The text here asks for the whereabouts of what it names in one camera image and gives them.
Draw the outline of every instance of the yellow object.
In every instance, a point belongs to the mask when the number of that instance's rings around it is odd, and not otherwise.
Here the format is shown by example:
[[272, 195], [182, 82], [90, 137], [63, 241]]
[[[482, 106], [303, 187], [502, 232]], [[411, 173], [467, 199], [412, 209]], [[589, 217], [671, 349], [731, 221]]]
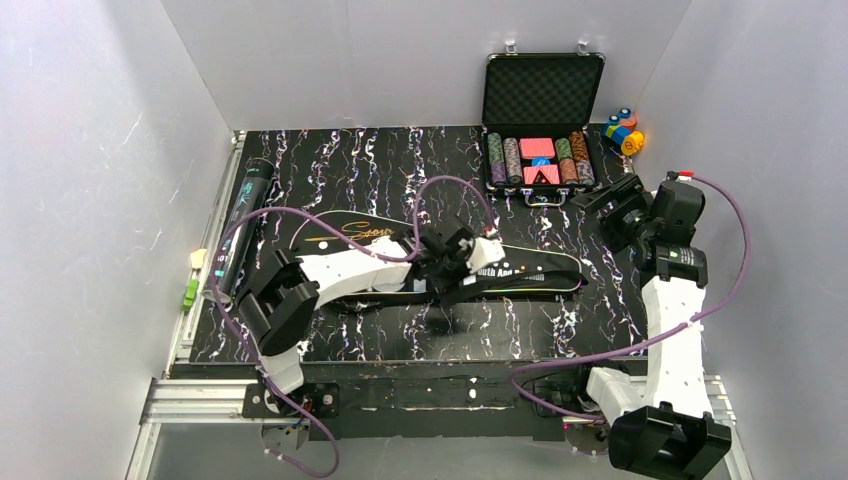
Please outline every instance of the yellow object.
[[633, 132], [625, 137], [624, 141], [621, 142], [621, 153], [625, 155], [633, 155], [639, 150], [642, 150], [642, 147], [644, 146], [645, 136], [642, 135], [642, 132]]
[[203, 268], [203, 260], [206, 259], [206, 249], [201, 248], [191, 252], [191, 268], [192, 270], [200, 270]]

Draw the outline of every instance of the poker chip case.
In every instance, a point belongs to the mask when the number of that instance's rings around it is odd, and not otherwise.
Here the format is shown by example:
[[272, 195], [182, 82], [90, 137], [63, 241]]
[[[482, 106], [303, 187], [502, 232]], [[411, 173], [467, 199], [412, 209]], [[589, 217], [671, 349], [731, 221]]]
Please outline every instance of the poker chip case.
[[[503, 53], [493, 54], [486, 62], [483, 94], [483, 183], [486, 190], [505, 196], [523, 196], [530, 207], [556, 207], [568, 198], [592, 190], [591, 184], [494, 182], [490, 165], [489, 136], [500, 139], [550, 138], [556, 142], [580, 132], [589, 124], [604, 56], [600, 53]], [[594, 171], [594, 160], [588, 152]], [[557, 165], [557, 158], [551, 159]], [[522, 168], [531, 165], [521, 160]]]

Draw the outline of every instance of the case handle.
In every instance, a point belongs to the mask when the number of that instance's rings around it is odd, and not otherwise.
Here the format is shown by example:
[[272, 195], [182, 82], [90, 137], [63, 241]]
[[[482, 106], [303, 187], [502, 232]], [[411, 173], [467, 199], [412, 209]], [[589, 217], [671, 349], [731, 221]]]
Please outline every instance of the case handle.
[[577, 42], [577, 55], [581, 57], [589, 56], [589, 40], [579, 40]]
[[565, 205], [565, 201], [568, 199], [568, 190], [559, 189], [557, 193], [559, 194], [558, 202], [531, 202], [530, 199], [535, 197], [533, 195], [532, 190], [521, 189], [521, 193], [524, 194], [524, 203], [530, 208], [538, 208], [538, 207], [561, 207]]

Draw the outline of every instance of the white wall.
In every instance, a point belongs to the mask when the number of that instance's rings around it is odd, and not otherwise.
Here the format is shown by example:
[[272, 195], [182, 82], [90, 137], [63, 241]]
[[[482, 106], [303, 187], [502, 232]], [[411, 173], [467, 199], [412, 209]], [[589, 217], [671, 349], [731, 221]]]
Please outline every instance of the white wall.
[[[692, 168], [735, 192], [752, 226], [748, 283], [705, 336], [756, 478], [848, 471], [846, 18], [842, 0], [693, 0], [636, 110], [637, 173]], [[709, 202], [707, 303], [741, 245], [730, 209]]]
[[574, 51], [607, 65], [594, 119], [632, 105], [688, 0], [163, 0], [234, 129], [472, 125], [486, 56]]
[[3, 3], [0, 478], [123, 478], [230, 133], [159, 2]]

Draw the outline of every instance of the pink playing card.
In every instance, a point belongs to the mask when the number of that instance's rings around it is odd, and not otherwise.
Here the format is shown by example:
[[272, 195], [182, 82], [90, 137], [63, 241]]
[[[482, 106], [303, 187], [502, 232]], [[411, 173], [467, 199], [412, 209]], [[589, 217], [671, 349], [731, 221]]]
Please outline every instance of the pink playing card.
[[530, 160], [536, 157], [554, 158], [554, 142], [550, 138], [522, 138], [519, 142], [521, 158]]

